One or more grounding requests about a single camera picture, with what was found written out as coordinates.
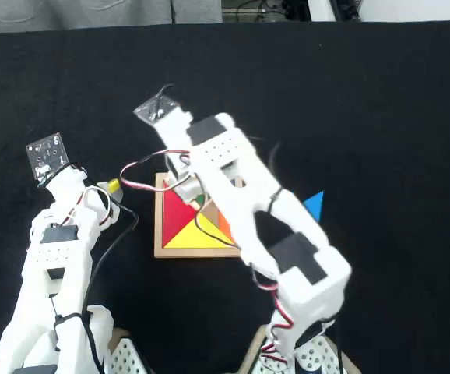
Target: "white wire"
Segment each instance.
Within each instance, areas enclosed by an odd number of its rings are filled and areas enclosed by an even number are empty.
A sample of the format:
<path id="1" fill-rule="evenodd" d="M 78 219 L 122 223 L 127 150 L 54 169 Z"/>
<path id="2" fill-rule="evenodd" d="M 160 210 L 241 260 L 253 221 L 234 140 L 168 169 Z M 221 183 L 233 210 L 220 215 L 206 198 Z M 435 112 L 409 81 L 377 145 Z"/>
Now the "white wire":
<path id="1" fill-rule="evenodd" d="M 101 187 L 97 187 L 96 185 L 90 185 L 85 189 L 85 192 L 83 193 L 83 202 L 84 203 L 86 203 L 86 195 L 88 195 L 88 192 L 92 191 L 93 189 L 95 189 L 98 192 L 102 192 L 107 197 L 107 212 L 102 217 L 102 219 L 99 221 L 99 223 L 105 222 L 106 219 L 109 217 L 109 214 L 111 213 L 111 198 L 109 196 L 109 193 L 107 193 L 107 191 L 105 189 L 102 189 Z"/>

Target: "metal base plate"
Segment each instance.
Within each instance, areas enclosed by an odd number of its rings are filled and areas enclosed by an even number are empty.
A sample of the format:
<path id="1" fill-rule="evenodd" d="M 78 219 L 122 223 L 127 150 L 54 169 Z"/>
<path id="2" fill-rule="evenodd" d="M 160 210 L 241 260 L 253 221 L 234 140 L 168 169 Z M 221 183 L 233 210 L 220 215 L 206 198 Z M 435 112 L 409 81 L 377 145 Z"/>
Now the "metal base plate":
<path id="1" fill-rule="evenodd" d="M 109 374 L 148 374 L 131 339 L 120 340 L 111 355 Z"/>
<path id="2" fill-rule="evenodd" d="M 295 352 L 298 370 L 294 367 L 288 369 L 278 370 L 275 362 L 268 360 L 266 365 L 263 365 L 257 359 L 251 374 L 339 374 L 339 363 L 337 361 L 337 352 L 329 345 L 327 339 L 323 336 L 315 337 L 307 343 L 300 346 Z"/>

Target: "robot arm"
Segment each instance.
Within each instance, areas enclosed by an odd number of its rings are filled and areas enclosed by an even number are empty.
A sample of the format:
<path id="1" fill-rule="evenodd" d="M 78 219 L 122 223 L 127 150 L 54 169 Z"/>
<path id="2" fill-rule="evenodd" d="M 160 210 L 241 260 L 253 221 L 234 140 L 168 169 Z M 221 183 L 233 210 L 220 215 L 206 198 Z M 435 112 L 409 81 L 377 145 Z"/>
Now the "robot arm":
<path id="1" fill-rule="evenodd" d="M 323 327 L 312 327 L 341 308 L 350 265 L 294 194 L 282 189 L 229 115 L 192 123 L 190 113 L 160 93 L 135 114 L 154 127 L 167 148 L 189 150 L 188 162 L 167 156 L 171 184 L 191 175 L 175 192 L 186 203 L 208 194 L 227 219 L 244 264 L 276 282 L 277 310 L 267 329 L 271 344 L 264 352 L 279 352 L 287 359 L 277 361 L 288 363 L 296 347 L 323 332 Z M 231 183 L 237 177 L 244 187 Z M 293 233 L 265 248 L 256 234 L 258 210 L 271 213 Z"/>
<path id="2" fill-rule="evenodd" d="M 0 340 L 0 374 L 95 373 L 83 318 L 60 321 L 61 316 L 83 314 L 92 269 L 90 250 L 100 232 L 116 222 L 119 207 L 106 207 L 100 194 L 107 192 L 86 185 L 86 172 L 68 162 L 59 134 L 30 144 L 26 151 L 35 178 L 55 201 L 32 222 L 23 284 Z M 88 312 L 97 357 L 108 362 L 113 319 L 101 305 L 88 307 Z"/>

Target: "cable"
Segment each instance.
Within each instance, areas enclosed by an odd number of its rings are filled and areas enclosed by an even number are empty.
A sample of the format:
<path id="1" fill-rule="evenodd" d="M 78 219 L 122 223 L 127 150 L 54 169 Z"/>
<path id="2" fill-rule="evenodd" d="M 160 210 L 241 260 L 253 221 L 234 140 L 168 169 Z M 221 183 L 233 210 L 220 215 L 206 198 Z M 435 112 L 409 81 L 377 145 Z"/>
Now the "cable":
<path id="1" fill-rule="evenodd" d="M 132 188 L 132 189 L 144 189 L 147 191 L 152 191 L 152 192 L 165 192 L 165 191 L 169 191 L 170 189 L 174 189 L 175 187 L 181 185 L 182 183 L 186 182 L 191 175 L 186 175 L 183 179 L 181 179 L 180 181 L 174 183 L 173 185 L 169 186 L 169 187 L 165 187 L 163 189 L 158 189 L 156 187 L 154 187 L 153 185 L 147 185 L 146 183 L 139 183 L 139 182 L 134 182 L 134 181 L 130 181 L 128 179 L 126 179 L 123 174 L 130 168 L 133 168 L 136 165 L 140 165 L 143 164 L 145 162 L 147 162 L 148 160 L 150 160 L 151 158 L 153 158 L 154 156 L 157 156 L 158 154 L 167 154 L 167 153 L 179 153 L 179 154 L 188 154 L 188 150 L 159 150 L 157 152 L 154 152 L 148 156 L 145 156 L 143 159 L 139 160 L 139 161 L 133 161 L 130 164 L 125 165 L 120 173 L 119 173 L 119 179 L 121 181 L 121 183 L 123 183 L 124 185 Z"/>
<path id="2" fill-rule="evenodd" d="M 286 312 L 286 310 L 284 309 L 282 304 L 280 303 L 280 300 L 277 296 L 277 290 L 272 290 L 272 296 L 273 296 L 273 302 L 275 304 L 276 310 L 280 313 L 282 318 L 284 318 L 286 320 L 287 324 L 276 323 L 275 325 L 272 326 L 272 328 L 270 329 L 270 333 L 273 336 L 273 342 L 270 344 L 264 345 L 261 348 L 262 353 L 260 354 L 260 357 L 270 358 L 274 361 L 283 362 L 284 364 L 287 364 L 286 359 L 271 355 L 271 354 L 277 352 L 277 350 L 275 348 L 275 342 L 277 341 L 277 336 L 275 335 L 275 333 L 273 331 L 274 331 L 274 329 L 285 329 L 285 330 L 292 329 L 294 326 L 294 321 L 289 316 L 289 314 Z"/>
<path id="3" fill-rule="evenodd" d="M 107 193 L 107 191 L 105 189 L 102 189 L 101 187 L 98 187 L 96 185 L 90 185 L 90 186 L 88 186 L 85 189 L 85 192 L 83 193 L 83 202 L 86 203 L 86 196 L 88 195 L 88 192 L 92 191 L 93 189 L 95 189 L 98 192 L 103 193 L 107 197 L 106 213 L 102 217 L 102 220 L 99 221 L 99 225 L 102 225 L 109 218 L 109 215 L 111 214 L 111 199 L 110 199 L 110 196 L 109 196 L 109 194 Z"/>
<path id="4" fill-rule="evenodd" d="M 135 230 L 135 227 L 139 223 L 139 215 L 135 213 L 133 210 L 127 208 L 126 206 L 122 205 L 115 199 L 109 196 L 109 199 L 113 204 L 118 206 L 120 209 L 124 210 L 127 213 L 130 213 L 133 216 L 133 222 L 130 224 L 125 230 L 121 232 L 121 234 L 109 245 L 109 247 L 106 249 L 104 254 L 101 256 L 99 261 L 97 262 L 95 268 L 93 269 L 92 276 L 90 277 L 90 282 L 88 284 L 88 287 L 86 288 L 85 292 L 85 298 L 83 299 L 83 307 L 82 307 L 82 315 L 85 315 L 86 313 L 86 307 L 88 306 L 88 297 L 90 295 L 90 291 L 92 290 L 92 285 L 97 278 L 97 275 L 99 273 L 100 268 L 102 267 L 102 264 L 106 260 L 106 258 L 109 256 L 109 254 L 112 252 L 113 248 L 130 232 Z"/>
<path id="5" fill-rule="evenodd" d="M 74 167 L 75 165 L 71 161 L 66 162 L 64 165 L 62 165 L 59 169 L 57 169 L 53 173 L 46 174 L 44 178 L 38 183 L 37 187 L 39 189 L 44 189 L 45 187 L 47 187 L 47 185 L 52 181 L 52 179 L 54 179 L 61 171 L 66 169 L 68 166 Z"/>
<path id="6" fill-rule="evenodd" d="M 216 239 L 218 242 L 223 243 L 224 245 L 228 245 L 230 247 L 234 247 L 237 249 L 241 249 L 237 244 L 234 243 L 230 243 L 230 242 L 226 242 L 225 240 L 223 240 L 222 238 L 218 238 L 217 236 L 210 234 L 208 231 L 204 230 L 200 225 L 199 225 L 199 219 L 198 216 L 199 214 L 202 212 L 202 210 L 204 209 L 204 207 L 207 205 L 208 203 L 208 193 L 205 191 L 204 189 L 204 185 L 202 185 L 201 182 L 201 178 L 198 175 L 195 175 L 195 178 L 197 179 L 197 181 L 199 182 L 199 185 L 201 186 L 201 190 L 202 193 L 204 193 L 204 203 L 199 207 L 199 209 L 197 210 L 197 212 L 195 212 L 195 216 L 194 216 L 194 223 L 195 226 L 204 234 L 208 235 L 210 238 Z"/>
<path id="7" fill-rule="evenodd" d="M 281 146 L 282 146 L 282 142 L 278 141 L 277 143 L 275 143 L 275 146 L 273 146 L 273 148 L 270 150 L 270 153 L 269 153 L 268 166 L 269 166 L 270 173 L 274 177 L 276 176 L 276 173 L 275 173 L 275 159 L 277 157 L 277 154 L 279 153 L 279 148 Z"/>
<path id="8" fill-rule="evenodd" d="M 258 278 L 256 278 L 256 270 L 253 267 L 253 265 L 251 264 L 251 272 L 252 272 L 252 278 L 253 278 L 253 282 L 255 282 L 256 286 L 263 291 L 275 291 L 277 289 L 279 289 L 279 284 L 277 283 L 273 283 L 273 284 L 261 284 L 258 281 Z"/>
<path id="9" fill-rule="evenodd" d="M 336 320 L 336 345 L 337 345 L 337 361 L 339 363 L 339 374 L 344 374 L 343 353 L 341 348 L 341 319 Z"/>
<path id="10" fill-rule="evenodd" d="M 82 192 L 81 195 L 79 196 L 78 200 L 76 201 L 76 204 L 73 208 L 71 208 L 71 210 L 68 212 L 68 214 L 66 215 L 66 218 L 61 222 L 61 224 L 59 226 L 64 226 L 66 222 L 68 222 L 71 218 L 72 218 L 72 214 L 75 211 L 76 207 L 81 203 L 82 199 L 83 199 L 83 195 L 85 192 Z"/>
<path id="11" fill-rule="evenodd" d="M 252 2 L 257 2 L 259 0 L 247 0 L 246 2 L 243 2 L 242 4 L 239 4 L 237 8 L 235 9 L 235 22 L 239 22 L 239 10 L 246 6 L 247 4 L 251 4 Z"/>
<path id="12" fill-rule="evenodd" d="M 155 108 L 153 111 L 153 116 L 154 116 L 154 121 L 160 119 L 160 106 L 161 106 L 161 97 L 163 96 L 163 94 L 168 90 L 168 88 L 173 87 L 173 83 L 168 83 L 165 84 L 164 86 L 161 87 L 161 89 L 156 93 L 156 102 L 154 103 Z"/>
<path id="13" fill-rule="evenodd" d="M 56 330 L 56 327 L 58 325 L 66 322 L 67 320 L 69 320 L 71 318 L 79 317 L 81 319 L 81 321 L 82 321 L 83 328 L 85 329 L 85 332 L 86 332 L 86 338 L 88 339 L 88 343 L 89 343 L 89 346 L 90 346 L 90 351 L 92 352 L 93 364 L 97 368 L 97 371 L 99 372 L 99 374 L 104 374 L 104 367 L 100 363 L 99 356 L 97 355 L 97 348 L 96 348 L 96 345 L 95 345 L 95 339 L 93 338 L 92 330 L 90 329 L 90 325 L 86 322 L 86 318 L 84 318 L 86 316 L 86 314 L 82 315 L 82 314 L 79 314 L 79 313 L 71 313 L 71 314 L 63 317 L 63 316 L 61 316 L 60 314 L 57 313 L 57 309 L 55 308 L 55 303 L 54 303 L 54 297 L 51 297 L 50 300 L 52 302 L 52 308 L 54 309 L 54 314 L 55 314 L 55 322 L 54 322 L 55 337 L 57 339 L 59 339 L 59 337 L 57 335 L 57 330 Z"/>

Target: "black cable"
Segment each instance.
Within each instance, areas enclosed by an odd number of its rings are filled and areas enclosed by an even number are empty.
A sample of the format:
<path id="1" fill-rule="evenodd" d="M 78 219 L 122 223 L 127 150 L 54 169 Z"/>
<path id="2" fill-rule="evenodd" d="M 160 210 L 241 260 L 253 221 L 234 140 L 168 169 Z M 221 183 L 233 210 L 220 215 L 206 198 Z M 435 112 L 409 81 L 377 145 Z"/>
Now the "black cable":
<path id="1" fill-rule="evenodd" d="M 175 12 L 175 4 L 173 0 L 170 0 L 170 11 L 171 11 L 171 23 L 177 23 L 177 13 Z"/>
<path id="2" fill-rule="evenodd" d="M 337 345 L 337 361 L 339 363 L 339 374 L 344 374 L 344 369 L 343 369 L 343 353 L 342 353 L 342 349 L 341 349 L 341 319 L 338 318 L 335 321 L 336 324 L 336 345 Z"/>
<path id="3" fill-rule="evenodd" d="M 279 148 L 281 146 L 282 146 L 282 142 L 278 141 L 277 143 L 275 143 L 275 146 L 273 146 L 272 150 L 270 150 L 270 153 L 269 153 L 268 166 L 269 166 L 270 173 L 274 177 L 276 177 L 276 173 L 275 173 L 275 159 L 277 157 L 277 154 L 279 153 Z"/>
<path id="4" fill-rule="evenodd" d="M 205 199 L 204 199 L 204 200 L 206 201 L 207 193 L 206 193 L 206 191 L 204 190 L 204 186 L 202 185 L 201 178 L 200 178 L 198 175 L 195 175 L 195 178 L 197 179 L 197 181 L 198 181 L 199 184 L 201 185 L 202 193 L 204 193 L 204 196 L 205 196 Z M 199 225 L 199 222 L 198 222 L 198 216 L 199 216 L 199 214 L 202 212 L 202 209 L 204 208 L 204 206 L 205 206 L 205 204 L 202 204 L 202 205 L 199 207 L 199 209 L 197 210 L 197 212 L 195 213 L 195 216 L 194 216 L 194 223 L 195 223 L 195 226 L 196 226 L 201 232 L 203 232 L 204 234 L 208 235 L 210 238 L 216 239 L 218 242 L 223 243 L 224 245 L 228 245 L 228 246 L 230 246 L 230 247 L 234 247 L 234 248 L 240 249 L 239 246 L 238 246 L 237 244 L 226 242 L 226 241 L 224 241 L 222 238 L 218 238 L 217 236 L 215 236 L 215 235 L 213 235 L 213 234 L 210 234 L 208 231 L 204 230 L 204 229 Z"/>
<path id="5" fill-rule="evenodd" d="M 168 88 L 173 87 L 173 83 L 165 84 L 161 89 L 156 93 L 156 103 L 155 104 L 155 110 L 154 110 L 154 121 L 157 119 L 160 119 L 160 106 L 161 106 L 161 97 L 163 94 L 168 90 Z"/>
<path id="6" fill-rule="evenodd" d="M 95 345 L 95 340 L 93 339 L 92 330 L 90 329 L 90 324 L 85 320 L 85 315 L 80 316 L 80 318 L 82 320 L 83 328 L 85 329 L 86 332 L 86 338 L 88 339 L 90 350 L 92 351 L 93 362 L 95 363 L 95 366 L 99 371 L 99 374 L 104 374 L 104 366 L 100 363 L 99 357 L 97 356 L 97 349 Z"/>
<path id="7" fill-rule="evenodd" d="M 237 6 L 237 8 L 235 9 L 235 22 L 239 22 L 239 10 L 242 7 L 246 6 L 247 4 L 251 4 L 252 2 L 258 2 L 258 1 L 260 1 L 260 0 L 247 0 L 246 2 L 239 4 Z"/>
<path id="8" fill-rule="evenodd" d="M 99 374 L 104 374 L 104 366 L 103 366 L 103 364 L 100 363 L 99 356 L 97 355 L 97 349 L 96 349 L 96 345 L 95 345 L 95 340 L 93 339 L 92 329 L 90 329 L 90 324 L 88 324 L 85 314 L 82 315 L 79 313 L 71 313 L 71 314 L 63 317 L 63 316 L 55 313 L 55 322 L 54 322 L 55 336 L 57 336 L 57 331 L 55 331 L 55 328 L 58 325 L 70 320 L 71 318 L 75 318 L 75 317 L 80 318 L 80 320 L 82 321 L 83 328 L 85 329 L 85 332 L 86 332 L 86 338 L 88 339 L 90 350 L 92 352 L 93 364 L 97 368 L 97 371 L 99 372 Z"/>
<path id="9" fill-rule="evenodd" d="M 127 208 L 126 206 L 122 205 L 115 199 L 113 199 L 111 196 L 109 196 L 111 199 L 111 202 L 118 206 L 120 209 L 124 210 L 127 213 L 130 213 L 133 216 L 133 222 L 130 224 L 125 230 L 121 232 L 121 234 L 109 245 L 109 247 L 106 249 L 104 254 L 100 257 L 99 261 L 97 262 L 95 268 L 93 269 L 92 276 L 90 277 L 90 282 L 88 284 L 88 287 L 86 288 L 85 292 L 85 298 L 83 299 L 83 307 L 82 307 L 82 314 L 86 314 L 86 307 L 88 306 L 88 297 L 90 295 L 90 291 L 92 290 L 93 282 L 95 281 L 100 268 L 102 267 L 102 264 L 106 260 L 106 258 L 109 256 L 113 248 L 130 232 L 135 230 L 135 227 L 139 223 L 139 215 L 135 213 L 133 210 Z"/>
<path id="10" fill-rule="evenodd" d="M 44 179 L 42 179 L 42 181 L 40 183 L 38 183 L 37 187 L 39 189 L 44 189 L 52 181 L 52 179 L 54 179 L 61 171 L 63 171 L 64 169 L 66 169 L 68 166 L 71 166 L 71 165 L 74 166 L 74 164 L 71 161 L 66 162 L 64 165 L 62 165 L 59 169 L 57 169 L 53 173 L 46 174 Z"/>

